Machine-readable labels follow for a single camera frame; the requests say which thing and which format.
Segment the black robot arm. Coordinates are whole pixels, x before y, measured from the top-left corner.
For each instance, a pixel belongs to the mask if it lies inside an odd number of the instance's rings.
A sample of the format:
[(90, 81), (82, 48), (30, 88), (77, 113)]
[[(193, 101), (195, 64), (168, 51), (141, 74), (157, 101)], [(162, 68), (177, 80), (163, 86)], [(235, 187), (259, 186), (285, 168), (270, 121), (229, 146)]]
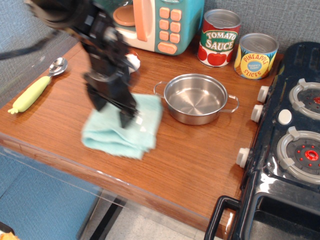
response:
[(91, 64), (83, 77), (92, 104), (97, 111), (107, 103), (117, 107), (121, 127), (127, 127), (138, 112), (129, 90), (130, 70), (136, 67), (127, 58), (123, 35), (104, 8), (93, 0), (27, 0), (26, 4), (48, 27), (81, 42)]

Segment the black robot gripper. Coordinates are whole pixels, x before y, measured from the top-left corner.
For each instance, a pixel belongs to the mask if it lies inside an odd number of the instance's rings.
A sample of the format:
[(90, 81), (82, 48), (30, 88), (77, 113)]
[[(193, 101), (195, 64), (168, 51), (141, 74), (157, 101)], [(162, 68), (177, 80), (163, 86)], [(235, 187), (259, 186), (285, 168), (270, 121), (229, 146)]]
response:
[(104, 52), (88, 44), (83, 48), (90, 62), (90, 70), (83, 77), (91, 103), (97, 111), (107, 102), (118, 107), (121, 127), (126, 128), (137, 112), (136, 101), (129, 91), (129, 67), (133, 66), (126, 58), (127, 50)]

